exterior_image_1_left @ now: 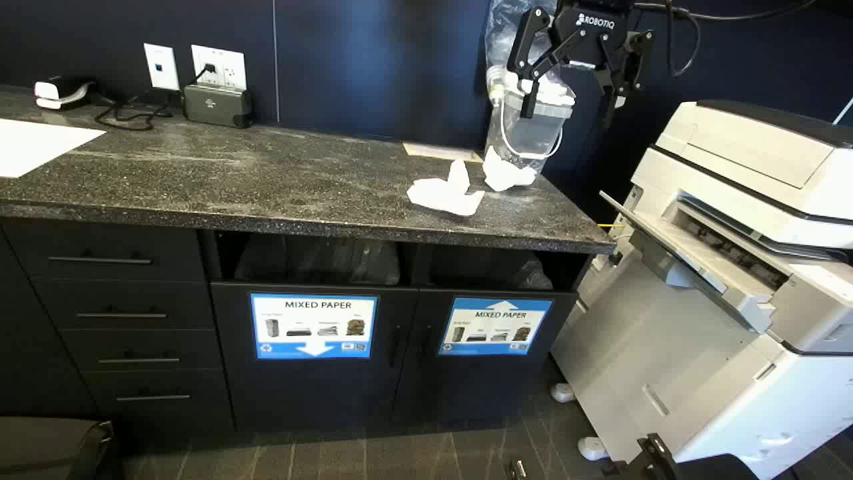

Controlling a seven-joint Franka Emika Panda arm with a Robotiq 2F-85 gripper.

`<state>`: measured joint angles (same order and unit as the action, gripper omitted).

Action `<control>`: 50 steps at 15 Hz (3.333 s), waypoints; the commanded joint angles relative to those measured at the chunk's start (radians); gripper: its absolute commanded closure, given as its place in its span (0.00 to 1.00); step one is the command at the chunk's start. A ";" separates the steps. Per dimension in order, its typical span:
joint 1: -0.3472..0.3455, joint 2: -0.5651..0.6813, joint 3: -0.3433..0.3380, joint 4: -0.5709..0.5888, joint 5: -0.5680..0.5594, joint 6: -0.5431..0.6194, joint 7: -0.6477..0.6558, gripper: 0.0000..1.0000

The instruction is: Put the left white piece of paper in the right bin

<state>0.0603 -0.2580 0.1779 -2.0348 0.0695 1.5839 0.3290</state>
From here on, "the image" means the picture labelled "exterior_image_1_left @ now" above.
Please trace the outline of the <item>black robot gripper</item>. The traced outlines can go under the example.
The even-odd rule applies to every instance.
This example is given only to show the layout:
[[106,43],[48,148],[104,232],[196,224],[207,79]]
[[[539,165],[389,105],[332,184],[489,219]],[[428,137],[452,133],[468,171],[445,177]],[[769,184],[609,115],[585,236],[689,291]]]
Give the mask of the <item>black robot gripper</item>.
[[[523,116],[532,116],[539,79],[556,64],[597,68],[599,124],[608,127],[612,115],[643,88],[639,77],[651,49],[647,28],[628,28],[633,0],[556,0],[556,9],[529,8],[517,28],[507,68],[517,75],[523,92]],[[536,37],[544,35],[548,48],[529,55]]]

